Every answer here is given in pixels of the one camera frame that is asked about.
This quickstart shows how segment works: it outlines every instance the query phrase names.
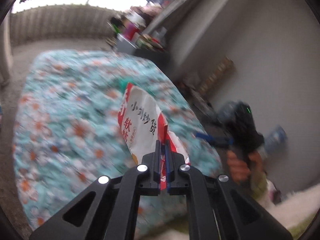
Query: bed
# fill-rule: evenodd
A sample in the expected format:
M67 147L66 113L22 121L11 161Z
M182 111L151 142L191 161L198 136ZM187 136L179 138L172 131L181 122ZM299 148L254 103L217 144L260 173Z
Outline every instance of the bed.
M128 82L156 99L193 166L210 176L221 172L216 150L193 135L204 132L200 122L151 61L114 52L48 51L27 77L12 146L19 199L33 230L101 175L121 176L135 165L117 123ZM142 197L136 233L185 212L183 196Z

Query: wall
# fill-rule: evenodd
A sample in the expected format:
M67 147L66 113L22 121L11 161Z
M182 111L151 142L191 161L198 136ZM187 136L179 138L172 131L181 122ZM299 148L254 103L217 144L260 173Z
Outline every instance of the wall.
M280 124L288 143L266 170L283 193L301 190L320 176L320 25L304 0L255 0L245 11L220 50L204 55L202 75L224 55L234 61L213 106L246 101L265 135Z
M107 38L118 11L90 5L50 5L11 14L11 44L50 38Z
M201 55L219 45L249 1L202 0L169 42L172 61L168 76L172 80L179 79L195 65L200 65Z

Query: concrete floor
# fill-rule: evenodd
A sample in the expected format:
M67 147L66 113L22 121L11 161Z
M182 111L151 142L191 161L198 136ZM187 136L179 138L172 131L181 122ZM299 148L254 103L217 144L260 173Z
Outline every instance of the concrete floor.
M53 49L110 50L110 47L104 40L56 39L37 41L12 49L13 66L10 70L11 79L9 84L0 90L3 110L2 130L0 133L0 205L8 219L25 239L28 239L31 229L18 200L15 186L11 152L13 124L18 101L33 60L39 53Z

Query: snack bag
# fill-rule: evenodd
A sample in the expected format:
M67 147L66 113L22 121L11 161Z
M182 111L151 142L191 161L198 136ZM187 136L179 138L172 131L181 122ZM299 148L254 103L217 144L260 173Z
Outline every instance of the snack bag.
M167 131L168 122L155 99L145 90L128 83L118 113L122 136L137 165L145 154L154 152L156 141L170 140L171 150L183 154L186 163L189 157L175 133ZM165 160L161 156L161 189L166 188Z

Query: human hand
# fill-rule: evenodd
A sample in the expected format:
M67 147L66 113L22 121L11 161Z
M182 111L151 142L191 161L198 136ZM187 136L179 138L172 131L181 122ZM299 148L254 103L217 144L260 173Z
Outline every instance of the human hand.
M248 155L249 159L255 163L254 171L250 171L247 163L238 159L236 154L232 151L227 152L227 164L230 169L231 177L236 183L246 181L252 172L263 172L263 163L260 154L257 151Z

